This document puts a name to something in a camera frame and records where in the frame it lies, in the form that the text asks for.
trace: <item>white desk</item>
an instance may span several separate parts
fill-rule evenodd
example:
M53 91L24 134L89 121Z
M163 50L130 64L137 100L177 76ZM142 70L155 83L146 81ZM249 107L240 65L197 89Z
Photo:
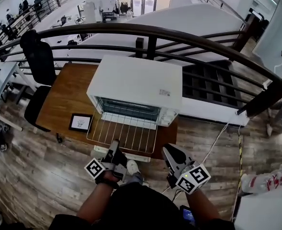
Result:
M0 96L1 96L4 88L6 87L6 84L8 83L9 78L11 77L11 75L14 73L15 70L21 75L21 77L23 79L24 78L27 79L27 77L19 69L16 62L0 62ZM19 131L23 130L23 128L21 128L20 126L12 123L11 121L7 120L6 118L4 118L1 115L0 115L0 120L4 123L10 125L11 127L16 128Z

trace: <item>picture frame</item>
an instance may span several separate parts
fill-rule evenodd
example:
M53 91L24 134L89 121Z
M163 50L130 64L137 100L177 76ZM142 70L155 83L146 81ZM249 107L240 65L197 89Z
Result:
M93 115L73 113L70 120L69 130L87 133L91 131L91 122Z

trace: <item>toaster oven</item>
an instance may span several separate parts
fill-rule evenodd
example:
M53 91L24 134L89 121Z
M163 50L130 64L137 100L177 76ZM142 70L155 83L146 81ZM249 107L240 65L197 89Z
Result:
M103 120L148 129L168 127L182 106L182 67L104 56L87 95Z

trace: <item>black shirt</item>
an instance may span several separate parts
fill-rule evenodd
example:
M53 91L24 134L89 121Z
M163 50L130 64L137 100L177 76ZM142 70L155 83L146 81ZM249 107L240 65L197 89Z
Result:
M119 229L149 227L159 229L195 229L187 224L178 208L166 196L138 183L120 187L110 198L101 220L91 225L76 216L56 215L49 230L58 229ZM231 222L215 219L202 230L234 230Z

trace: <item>sneaker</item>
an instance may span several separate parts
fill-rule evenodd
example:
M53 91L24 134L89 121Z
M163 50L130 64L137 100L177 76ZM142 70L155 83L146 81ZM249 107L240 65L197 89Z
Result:
M128 160L127 162L127 171L130 175L133 175L134 173L140 173L139 168L135 160Z
M271 125L270 124L267 124L267 135L270 137L271 136L271 134L272 134L272 130L273 130L273 128L271 127Z

